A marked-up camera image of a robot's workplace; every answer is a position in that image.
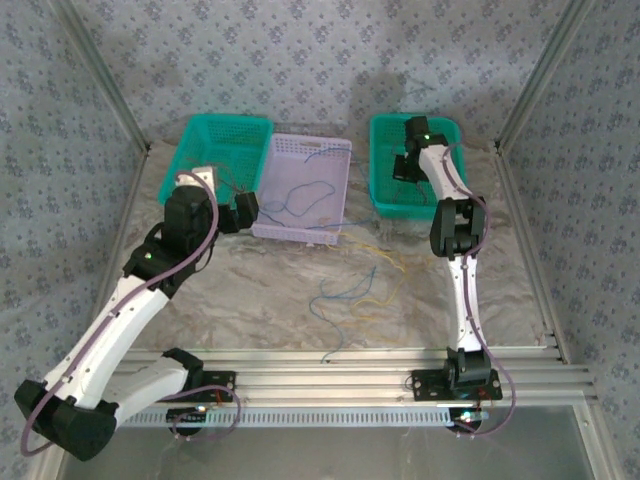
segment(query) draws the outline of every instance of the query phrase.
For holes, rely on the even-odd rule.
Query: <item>wire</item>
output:
[[[84,357],[86,357],[86,355],[89,352],[89,350],[91,349],[91,347],[93,347],[93,345],[98,341],[98,339],[103,334],[103,332],[111,324],[111,321],[114,318],[116,318],[116,316],[120,313],[120,310],[122,310],[123,307],[125,307],[133,298],[135,298],[142,291],[146,290],[147,288],[149,288],[151,286],[156,285],[158,282],[161,282],[165,278],[168,278],[171,275],[176,274],[177,272],[181,271],[182,269],[184,269],[185,267],[187,267],[188,265],[190,265],[191,263],[196,261],[200,257],[200,255],[202,255],[202,253],[206,250],[206,248],[209,246],[211,241],[213,240],[213,237],[214,237],[214,235],[216,233],[216,230],[218,228],[218,218],[219,218],[218,203],[216,202],[216,197],[215,197],[214,192],[211,191],[211,189],[209,188],[209,186],[207,185],[207,183],[204,180],[202,180],[200,177],[198,177],[197,175],[193,174],[192,172],[189,172],[187,170],[180,170],[180,171],[178,171],[176,173],[176,177],[175,178],[177,179],[180,175],[187,175],[187,176],[193,178],[196,182],[198,182],[200,184],[200,186],[202,188],[204,188],[205,192],[207,193],[207,196],[209,197],[209,201],[211,202],[211,208],[212,208],[213,213],[212,213],[211,228],[209,229],[209,232],[207,233],[207,236],[202,241],[202,244],[200,244],[200,246],[191,255],[189,255],[186,259],[184,259],[182,262],[180,262],[175,267],[170,268],[166,272],[163,272],[163,273],[153,277],[152,279],[147,280],[146,282],[142,283],[141,285],[138,285],[131,292],[126,294],[122,298],[122,300],[120,300],[107,313],[105,318],[98,324],[98,326],[96,327],[94,332],[87,339],[86,343],[84,345],[82,345],[82,347],[80,348],[80,351],[75,356],[75,358],[73,360],[71,360],[71,363],[69,364],[67,369],[64,371],[64,373],[61,375],[60,380],[58,380],[56,383],[54,383],[53,386],[49,389],[49,391],[47,393],[45,393],[45,395],[38,402],[38,404],[34,407],[33,411],[31,412],[31,414],[27,418],[27,421],[25,423],[24,429],[22,430],[22,435],[20,437],[20,452],[25,457],[32,457],[34,455],[37,455],[37,454],[45,451],[51,445],[53,445],[52,442],[47,442],[44,445],[42,445],[42,446],[40,446],[40,447],[38,447],[38,448],[36,448],[34,450],[29,450],[29,433],[31,432],[31,430],[32,430],[32,428],[33,428],[33,426],[34,426],[34,424],[36,422],[36,419],[38,418],[38,416],[40,415],[40,413],[42,412],[44,407],[53,398],[53,396],[58,392],[58,390],[60,390],[63,387],[63,385],[64,385],[63,379],[64,378],[70,378],[72,376],[73,372],[76,370],[76,368],[78,367],[80,362],[82,362]]]
[[[319,199],[317,199],[316,201],[314,201],[311,205],[309,205],[302,213],[295,213],[292,212],[289,207],[287,206],[287,204],[289,203],[289,200],[291,199],[291,194],[295,191],[297,191],[300,188],[304,188],[304,187],[311,187],[313,185],[326,185],[328,186],[331,191],[329,193],[326,193],[325,195],[323,195],[322,197],[320,197]],[[271,202],[267,202],[266,204],[264,204],[262,206],[261,209],[261,213],[264,213],[265,211],[268,213],[280,213],[280,212],[287,212],[289,213],[291,216],[296,217],[296,218],[300,218],[303,217],[307,214],[307,212],[309,212],[309,210],[311,210],[313,207],[316,206],[316,204],[318,204],[319,202],[321,202],[322,200],[324,200],[327,197],[330,197],[331,195],[336,193],[336,187],[334,187],[333,185],[331,185],[328,182],[325,182],[324,180],[316,180],[315,182],[310,182],[310,183],[303,183],[302,185],[298,185],[297,187],[292,188],[291,190],[289,190],[289,193],[287,193],[287,196],[284,200],[284,202],[280,202],[278,200],[272,200]],[[272,208],[268,208],[267,205],[270,205],[272,203],[279,203],[281,205],[280,208],[278,209],[272,209]]]
[[[343,152],[349,152],[349,154],[351,155],[351,157],[355,160],[356,165],[358,167],[358,171],[360,172],[360,175],[362,175],[362,179],[365,181],[365,183],[367,184],[367,193],[369,195],[369,200],[371,200],[371,203],[373,205],[373,195],[371,193],[371,185],[369,184],[369,180],[367,179],[367,175],[364,173],[364,170],[362,168],[362,163],[360,162],[359,158],[353,153],[353,150],[351,150],[350,148],[344,148],[344,147],[329,147],[329,148],[325,148],[323,150],[318,150],[317,152],[312,153],[311,155],[309,155],[304,163],[307,163],[311,158],[315,157],[316,155],[321,155],[323,153],[326,152],[333,152],[333,151],[343,151]],[[364,220],[359,220],[356,222],[341,222],[341,223],[330,223],[328,225],[315,225],[312,227],[307,227],[308,230],[313,230],[313,229],[317,229],[317,228],[322,228],[322,229],[327,229],[327,228],[335,228],[335,227],[345,227],[345,226],[354,226],[354,225],[363,225],[365,223],[369,223],[372,222],[374,219],[374,214],[375,214],[375,209],[371,212],[371,215],[369,216],[369,218],[366,218]],[[274,220],[273,218],[270,218],[270,220],[279,223],[281,226],[286,227],[286,225],[284,225],[282,222],[278,222],[277,220]]]
[[[407,264],[406,264],[405,258],[399,252],[385,252],[384,250],[381,250],[378,247],[363,243],[357,237],[355,237],[354,235],[352,235],[350,233],[341,232],[341,233],[339,233],[339,235],[347,237],[347,238],[353,240],[354,243],[350,244],[350,245],[347,245],[345,247],[334,247],[332,245],[326,245],[327,248],[329,248],[331,250],[346,250],[346,249],[350,249],[352,247],[355,247],[355,248],[360,248],[362,250],[369,251],[369,252],[371,252],[371,253],[373,253],[375,255],[379,255],[379,256],[387,259],[394,268],[400,270],[402,272],[402,274],[403,274],[402,278],[396,284],[395,288],[393,289],[391,295],[387,298],[387,300],[379,301],[379,300],[377,300],[375,298],[363,298],[363,299],[359,300],[358,302],[356,302],[355,304],[351,305],[351,307],[350,307],[351,315],[353,317],[355,317],[356,319],[359,319],[359,320],[374,320],[374,317],[367,316],[367,315],[358,315],[358,314],[354,313],[354,310],[356,308],[358,308],[358,306],[366,304],[366,303],[372,303],[372,304],[377,305],[379,307],[388,307],[389,305],[391,305],[391,303],[394,301],[396,295],[398,294],[398,291],[400,290],[400,287],[406,282],[407,277],[408,277],[408,270],[407,270]],[[391,253],[397,253],[400,256],[400,264],[397,263],[391,257]],[[427,266],[429,266],[429,259],[424,259],[424,260],[425,260]]]
[[[258,210],[258,213],[260,215],[264,215],[265,217],[267,217],[269,220],[271,220],[274,223],[277,223],[278,225],[280,225],[281,227],[284,228],[288,228],[284,223],[282,223],[280,220],[276,220],[275,218],[273,218],[271,215],[269,215],[268,213],[263,212],[262,210]]]
[[[189,164],[193,165],[194,167],[206,167],[206,166],[211,166],[214,167],[216,169],[219,168],[223,168],[228,174],[229,174],[229,182],[227,182],[224,178],[222,178],[222,175],[218,175],[216,177],[216,183],[222,183],[223,185],[226,185],[227,187],[229,187],[233,193],[245,193],[246,192],[246,188],[244,187],[244,185],[240,185],[238,186],[238,182],[236,182],[236,178],[235,175],[233,174],[233,169],[227,165],[226,163],[222,163],[222,162],[204,162],[201,163],[199,160],[196,160],[194,158],[191,157],[186,157],[184,159],[186,162],[188,162]]]
[[[336,330],[336,332],[338,332],[338,335],[340,335],[340,342],[338,343],[338,346],[335,349],[331,350],[330,352],[326,353],[322,357],[322,359],[320,360],[320,363],[325,363],[325,360],[327,359],[327,357],[329,357],[330,355],[333,355],[334,353],[336,353],[336,352],[338,352],[338,351],[340,351],[342,349],[342,347],[344,345],[344,333],[342,332],[342,329],[335,322],[333,322],[332,320],[329,320],[324,315],[324,311],[322,311],[322,309],[320,309],[321,312],[322,312],[322,315],[319,314],[318,312],[316,312],[313,309],[313,306],[314,306],[315,302],[317,302],[318,300],[321,300],[321,299],[328,299],[328,300],[357,300],[359,298],[364,297],[371,290],[371,286],[373,285],[373,277],[376,274],[376,268],[377,267],[373,267],[373,269],[371,270],[371,273],[369,273],[362,280],[360,280],[360,282],[355,287],[350,288],[349,290],[347,290],[345,292],[338,293],[338,294],[335,294],[335,295],[328,295],[324,291],[324,282],[325,282],[326,279],[323,279],[320,282],[320,285],[319,285],[320,295],[312,298],[309,301],[309,311],[311,312],[312,315],[316,316],[320,320],[322,320],[324,322],[327,322],[329,325],[331,325],[334,328],[334,330]],[[365,283],[367,281],[367,279],[369,279],[369,284],[367,285],[366,290],[362,294],[349,296],[350,293],[356,291],[363,283]]]
[[[411,392],[413,391],[413,386],[408,384],[409,380],[411,380],[411,375],[404,379],[404,383],[402,385],[406,390],[409,390]]]
[[[211,261],[212,256],[213,256],[213,243],[209,247],[209,255],[207,256],[207,261],[204,262],[204,265],[201,266],[198,270],[194,271],[193,273],[200,273],[202,270],[204,270],[206,266],[209,265],[209,262]]]
[[[422,195],[422,198],[424,200],[424,205],[429,203],[429,197],[427,197],[427,194],[425,193],[424,189],[422,188],[422,185],[420,185],[420,182],[416,182],[416,188],[418,189],[418,192],[420,192],[420,195]]]
[[[491,352],[491,350],[489,349],[489,346],[487,345],[487,343],[482,338],[482,335],[480,334],[480,330],[478,329],[478,325],[476,324],[476,320],[475,320],[475,318],[473,318],[473,311],[471,309],[471,298],[469,296],[469,274],[468,274],[467,262],[469,260],[469,257],[471,257],[472,255],[475,255],[486,244],[487,238],[489,236],[489,232],[491,230],[492,216],[491,216],[491,211],[489,210],[489,207],[487,206],[487,204],[484,203],[473,192],[471,192],[469,190],[465,190],[464,188],[462,188],[459,185],[457,185],[456,181],[454,180],[453,176],[451,175],[451,172],[449,171],[449,167],[447,165],[447,159],[446,159],[447,154],[450,153],[451,150],[454,147],[458,146],[458,145],[460,145],[460,144],[455,143],[455,144],[452,144],[452,145],[448,146],[445,149],[444,153],[442,154],[442,166],[443,166],[445,175],[447,176],[447,179],[449,180],[449,182],[451,182],[451,184],[454,186],[454,188],[458,192],[462,193],[463,195],[466,195],[467,197],[469,197],[469,199],[473,200],[478,205],[480,205],[480,208],[482,208],[482,210],[483,210],[483,212],[485,214],[485,217],[486,217],[484,235],[482,236],[482,238],[480,239],[478,244],[475,247],[471,248],[469,251],[467,251],[467,253],[465,253],[464,256],[462,257],[462,284],[463,284],[463,291],[464,291],[464,304],[465,304],[465,308],[467,310],[467,319],[469,320],[469,323],[471,324],[471,329],[473,330],[474,335],[478,339],[478,343],[480,343],[480,346],[485,351],[485,353],[487,354],[487,356],[489,357],[491,362],[493,364],[495,364],[495,366],[498,368],[498,370],[500,370],[500,372],[507,379],[507,382],[509,383],[509,388],[511,390],[511,405],[509,406],[509,410],[507,411],[507,415],[502,420],[502,422],[500,422],[495,427],[490,428],[489,430],[486,430],[486,431],[480,432],[480,433],[475,433],[474,432],[472,434],[472,435],[475,435],[475,436],[485,436],[485,435],[490,435],[492,433],[495,433],[495,432],[499,431],[500,429],[502,429],[511,420],[511,417],[513,417],[513,412],[514,412],[514,410],[516,408],[516,388],[515,388],[515,383],[513,382],[513,378],[511,378],[511,375],[509,374],[509,372],[502,366],[502,363]]]
[[[226,437],[227,435],[229,435],[230,433],[232,433],[238,427],[238,424],[240,423],[240,419],[242,418],[242,401],[240,400],[240,397],[238,397],[238,394],[236,392],[234,392],[230,388],[225,387],[223,385],[205,385],[203,387],[193,388],[191,390],[187,390],[186,392],[179,392],[174,395],[169,395],[168,397],[164,397],[160,401],[166,402],[168,400],[177,400],[179,398],[188,397],[195,393],[207,392],[209,390],[214,390],[216,393],[224,392],[227,395],[230,395],[231,398],[233,398],[233,401],[236,403],[236,406],[238,407],[238,409],[236,410],[236,416],[233,419],[233,422],[231,423],[229,428],[227,428],[222,433],[210,433],[209,435],[204,435],[204,436],[190,437],[190,436],[180,435],[177,431],[178,424],[182,421],[183,418],[189,416],[192,413],[192,412],[185,412],[178,415],[173,420],[173,424],[171,425],[171,431],[173,432],[176,439],[183,439],[187,442],[203,442],[203,441],[209,441],[209,440],[220,440]]]

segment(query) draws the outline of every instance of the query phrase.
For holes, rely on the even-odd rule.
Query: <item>white robotic arm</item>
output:
[[[430,243],[433,253],[446,259],[450,292],[447,360],[442,370],[412,372],[416,401],[502,398],[498,374],[480,327],[476,291],[476,254],[484,237],[482,199],[469,193],[451,158],[446,138],[429,130],[426,117],[405,122],[406,155],[397,155],[393,177],[417,183],[428,181],[438,199]]]
[[[445,172],[444,162],[448,164],[448,172]],[[455,187],[462,186],[464,182],[458,175],[458,171],[453,165],[451,151],[444,145],[430,145],[420,151],[419,166],[436,194],[436,198],[467,201],[468,196],[460,193]],[[464,280],[463,280],[463,255],[458,254],[453,260],[447,262],[449,275],[447,276],[447,291],[450,292],[449,307],[451,309],[450,319],[452,324],[449,327],[449,346],[454,350],[464,349],[466,352],[482,350],[478,337],[474,334],[471,322],[467,315],[464,303]],[[479,319],[478,315],[478,295],[476,290],[476,265],[478,260],[469,257],[466,261],[467,278],[470,280],[467,285],[473,318]],[[482,335],[482,328],[479,321],[477,327]]]
[[[180,175],[176,184],[165,204],[164,222],[133,251],[114,293],[77,345],[44,382],[25,380],[16,391],[16,403],[27,418],[23,454],[43,449],[28,450],[33,429],[88,460],[130,416],[202,386],[202,361],[177,348],[126,379],[110,381],[142,329],[195,273],[203,253],[213,249],[218,233],[249,228],[257,218],[253,193],[237,195],[236,210],[216,204],[211,167]]]

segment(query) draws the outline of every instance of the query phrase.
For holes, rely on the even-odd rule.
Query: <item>fabric wall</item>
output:
[[[0,14],[0,478],[11,480],[27,468],[13,394],[86,329],[140,152],[46,1],[4,0]]]
[[[366,140],[371,115],[494,138],[565,0],[76,0],[148,138],[194,113]]]
[[[600,0],[509,154],[576,362],[640,478],[640,4]]]

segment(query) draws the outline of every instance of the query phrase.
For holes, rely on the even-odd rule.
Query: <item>purple basket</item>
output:
[[[349,140],[273,134],[253,235],[335,245],[343,223],[350,161]],[[285,202],[287,209],[280,210]]]

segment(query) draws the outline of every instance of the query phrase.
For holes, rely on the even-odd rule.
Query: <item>teal plastic basket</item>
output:
[[[416,115],[424,114],[385,113],[371,119],[371,198],[383,217],[433,220],[436,214],[438,200],[429,182],[416,185],[393,179],[395,156],[405,153],[404,122]],[[443,134],[449,145],[461,141],[460,128],[453,120],[428,117],[428,123],[429,129]],[[462,147],[455,147],[451,157],[460,178],[466,183]]]
[[[218,203],[232,200],[232,186],[257,192],[272,133],[273,122],[268,118],[194,115],[162,182],[158,202],[164,205],[171,196],[178,170],[204,165],[213,165],[216,169]]]

